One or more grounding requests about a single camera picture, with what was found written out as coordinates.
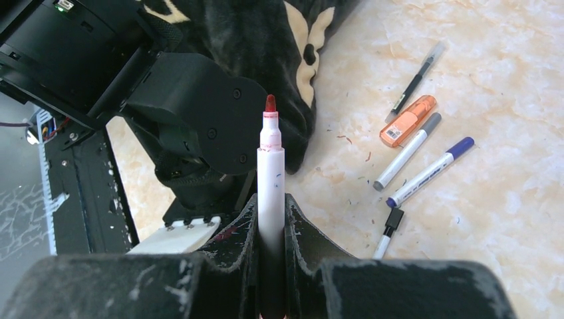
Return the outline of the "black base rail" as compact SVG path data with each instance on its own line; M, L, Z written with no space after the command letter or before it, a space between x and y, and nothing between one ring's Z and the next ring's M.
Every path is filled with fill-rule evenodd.
M38 109L47 239L52 255L127 253L139 244L106 129Z

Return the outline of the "black gel pen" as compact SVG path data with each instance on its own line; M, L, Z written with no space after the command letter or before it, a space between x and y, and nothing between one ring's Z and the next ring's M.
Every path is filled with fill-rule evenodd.
M414 75L413 79L410 81L406 89L400 95L400 98L395 102L394 106L391 108L388 116L385 119L385 123L389 124L394 120L405 107L407 101L412 96L412 94L417 89L418 85L421 83L422 79L426 73L432 68L434 63L439 60L441 54L445 50L445 45L442 42L437 42L436 45L430 50L427 56L422 61L422 64L418 72Z

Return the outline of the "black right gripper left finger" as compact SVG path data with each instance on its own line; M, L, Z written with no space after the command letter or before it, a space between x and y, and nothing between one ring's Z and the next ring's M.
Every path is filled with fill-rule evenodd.
M42 259L1 317L257 318L256 204L192 253Z

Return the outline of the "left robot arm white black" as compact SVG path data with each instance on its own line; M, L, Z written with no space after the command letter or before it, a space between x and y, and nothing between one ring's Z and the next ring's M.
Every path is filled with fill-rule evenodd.
M123 117L175 200L165 234L219 233L251 194L265 90L132 1L2 1L1 91L39 107L53 255L141 252L106 123Z

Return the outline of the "white marker purple cap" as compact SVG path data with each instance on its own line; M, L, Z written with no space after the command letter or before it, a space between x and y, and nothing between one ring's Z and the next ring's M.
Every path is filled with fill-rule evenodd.
M460 156L470 150L475 144L473 138L467 136L457 144L448 149L440 158L423 169L418 175L407 181L400 189L395 191L386 200L390 208L401 206L409 197L414 195L420 188L433 180L440 172L455 162Z

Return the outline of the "black floral plush blanket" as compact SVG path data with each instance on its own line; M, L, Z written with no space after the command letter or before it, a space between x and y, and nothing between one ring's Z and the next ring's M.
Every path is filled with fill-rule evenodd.
M274 95L285 169L297 173L317 116L313 81L326 41L356 1L141 1L182 32L180 52L200 53Z

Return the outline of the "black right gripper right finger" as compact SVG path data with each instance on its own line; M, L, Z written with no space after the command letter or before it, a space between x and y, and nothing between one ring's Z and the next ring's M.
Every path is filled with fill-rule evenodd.
M285 196L289 318L515 318L501 282L480 263L359 259Z

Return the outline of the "thin white red-tip pen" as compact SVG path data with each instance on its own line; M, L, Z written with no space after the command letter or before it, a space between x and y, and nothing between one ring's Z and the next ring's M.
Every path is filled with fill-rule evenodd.
M285 150L274 95L267 96L257 149L259 291L262 318L285 317Z

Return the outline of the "white marker black cap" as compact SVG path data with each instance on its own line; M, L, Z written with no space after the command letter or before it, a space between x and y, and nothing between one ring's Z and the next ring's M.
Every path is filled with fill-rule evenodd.
M373 183L373 187L382 192L386 186L394 179L399 171L406 165L408 160L415 154L417 149L424 143L440 123L442 115L438 112L433 113L429 119L415 133L413 138L403 147L400 153L390 162Z

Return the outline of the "orange pen red cap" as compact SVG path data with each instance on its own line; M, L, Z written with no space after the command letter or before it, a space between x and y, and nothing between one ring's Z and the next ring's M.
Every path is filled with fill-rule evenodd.
M437 105L434 96L423 95L389 121L380 131L384 145L396 148L420 125L429 112Z

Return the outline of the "thin white black-tip pen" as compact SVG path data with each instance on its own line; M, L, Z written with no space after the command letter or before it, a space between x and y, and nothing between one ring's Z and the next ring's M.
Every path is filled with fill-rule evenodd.
M404 216L404 211L401 208L394 207L391 209L388 219L384 225L384 232L378 242L376 250L372 256L373 259L382 259L386 250L391 242L394 232L399 228L399 225Z

